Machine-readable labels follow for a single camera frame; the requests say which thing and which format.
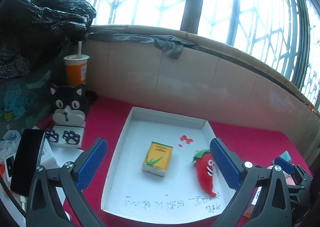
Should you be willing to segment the red chili plush toy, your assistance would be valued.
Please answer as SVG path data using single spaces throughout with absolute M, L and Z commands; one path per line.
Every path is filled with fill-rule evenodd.
M 210 197 L 216 197 L 213 191 L 213 168 L 214 159 L 210 150 L 196 151 L 193 156 L 195 163 L 196 175 L 201 189 Z

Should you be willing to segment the yellow tissue pack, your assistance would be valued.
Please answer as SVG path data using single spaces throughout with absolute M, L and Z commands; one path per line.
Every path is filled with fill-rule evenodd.
M 153 141 L 144 158 L 142 171 L 165 177 L 172 151 L 172 146 Z

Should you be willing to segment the black smartphone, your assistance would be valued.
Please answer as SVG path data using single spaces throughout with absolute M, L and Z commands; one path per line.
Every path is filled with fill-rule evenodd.
M 10 189 L 14 193 L 28 196 L 34 172 L 40 164 L 44 135 L 42 129 L 23 131 L 12 168 Z

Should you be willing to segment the black white cat holder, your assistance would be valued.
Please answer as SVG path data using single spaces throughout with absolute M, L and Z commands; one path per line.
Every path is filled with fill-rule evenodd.
M 45 130 L 46 139 L 59 147 L 81 148 L 88 115 L 85 84 L 72 87 L 50 83 L 48 88 L 54 126 Z

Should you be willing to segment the cardboard back panel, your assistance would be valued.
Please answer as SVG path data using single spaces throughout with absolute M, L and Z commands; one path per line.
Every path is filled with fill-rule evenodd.
M 196 44 L 176 59 L 151 42 L 109 35 L 173 35 Z M 136 25 L 96 25 L 82 46 L 87 87 L 142 107 L 284 133 L 307 164 L 319 155 L 319 113 L 286 77 L 256 58 L 192 33 Z

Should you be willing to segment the red table cloth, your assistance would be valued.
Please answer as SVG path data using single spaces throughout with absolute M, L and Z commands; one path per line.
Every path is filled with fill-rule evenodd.
M 98 98 L 89 107 L 82 149 L 87 150 L 96 138 L 102 137 L 107 140 L 108 150 L 89 188 L 84 190 L 84 197 L 107 226 L 136 225 L 135 222 L 118 219 L 100 209 L 103 184 L 107 176 L 111 157 L 116 148 L 120 131 L 125 124 L 125 119 L 132 107 L 132 104 L 105 97 Z M 294 144 L 281 132 L 218 122 L 211 122 L 210 126 L 225 145 L 231 151 L 236 152 L 242 160 L 247 159 L 255 165 L 265 167 L 270 166 L 272 160 L 277 155 L 288 151 L 295 165 L 300 165 L 306 172 L 310 171 Z

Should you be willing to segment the blue mouse cartoon bag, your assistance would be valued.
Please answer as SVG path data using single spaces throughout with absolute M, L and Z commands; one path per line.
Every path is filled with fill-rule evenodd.
M 1 88 L 1 123 L 13 127 L 30 113 L 30 90 L 25 83 L 7 81 Z

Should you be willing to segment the white cardboard tray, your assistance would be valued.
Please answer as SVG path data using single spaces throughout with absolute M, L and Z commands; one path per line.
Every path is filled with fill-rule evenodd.
M 208 121 L 134 107 L 108 169 L 100 207 L 148 224 L 187 224 L 223 212 L 234 195 L 216 163 Z

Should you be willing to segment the orange drink cup with straw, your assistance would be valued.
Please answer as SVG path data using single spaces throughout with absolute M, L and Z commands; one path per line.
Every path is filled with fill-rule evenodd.
M 78 42 L 78 52 L 64 57 L 66 78 L 69 86 L 76 87 L 86 83 L 89 56 L 82 53 L 82 41 Z

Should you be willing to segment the grey cloth on ledge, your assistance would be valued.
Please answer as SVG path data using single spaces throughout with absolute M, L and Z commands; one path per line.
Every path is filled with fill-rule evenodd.
M 137 35 L 119 33 L 113 30 L 102 30 L 87 34 L 87 38 L 98 42 L 133 42 L 139 44 L 153 44 L 171 59 L 179 59 L 183 48 L 198 50 L 199 46 L 193 42 L 172 35 Z

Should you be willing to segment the black plastic bag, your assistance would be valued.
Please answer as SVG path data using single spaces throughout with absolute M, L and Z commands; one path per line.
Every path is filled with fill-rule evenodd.
M 1 79 L 35 72 L 68 42 L 84 39 L 97 12 L 85 0 L 5 0 L 1 6 Z

